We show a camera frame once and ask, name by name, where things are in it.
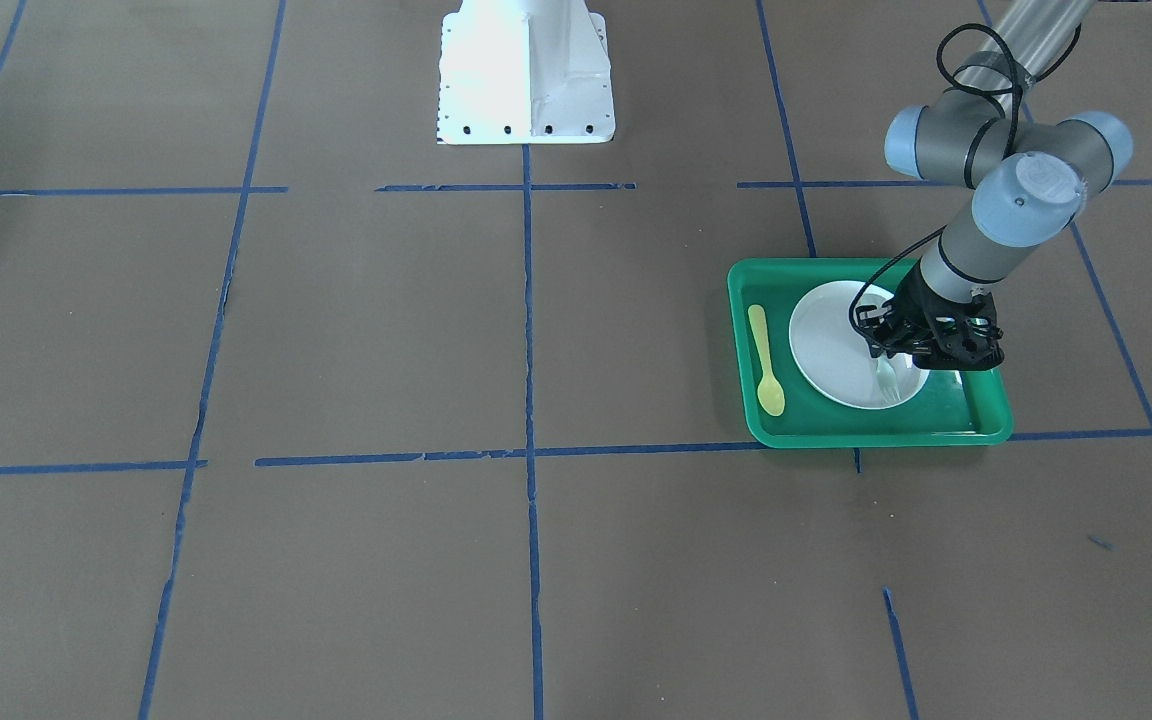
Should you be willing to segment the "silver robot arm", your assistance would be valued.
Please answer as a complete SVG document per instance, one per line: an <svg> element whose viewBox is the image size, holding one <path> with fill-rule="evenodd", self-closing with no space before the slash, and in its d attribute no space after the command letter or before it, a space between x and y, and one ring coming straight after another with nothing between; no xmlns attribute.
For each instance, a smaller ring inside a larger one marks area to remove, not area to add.
<svg viewBox="0 0 1152 720"><path fill-rule="evenodd" d="M1135 141L1106 111L1053 124L1021 118L1026 94L1064 63L1087 1L1016 1L996 26L968 23L986 44L950 69L931 105L893 118L884 158L905 176L972 194L920 252L890 300L854 300L852 329L873 357L908 355L929 370L983 372L1005 361L993 291L1129 167Z"/></svg>

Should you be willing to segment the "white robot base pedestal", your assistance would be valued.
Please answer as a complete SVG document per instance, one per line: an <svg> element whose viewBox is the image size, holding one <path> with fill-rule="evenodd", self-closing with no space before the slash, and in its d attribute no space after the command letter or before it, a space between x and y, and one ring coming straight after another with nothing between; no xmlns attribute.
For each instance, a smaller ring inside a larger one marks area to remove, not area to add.
<svg viewBox="0 0 1152 720"><path fill-rule="evenodd" d="M585 1L463 1L440 26L435 141L608 143L617 131L607 23Z"/></svg>

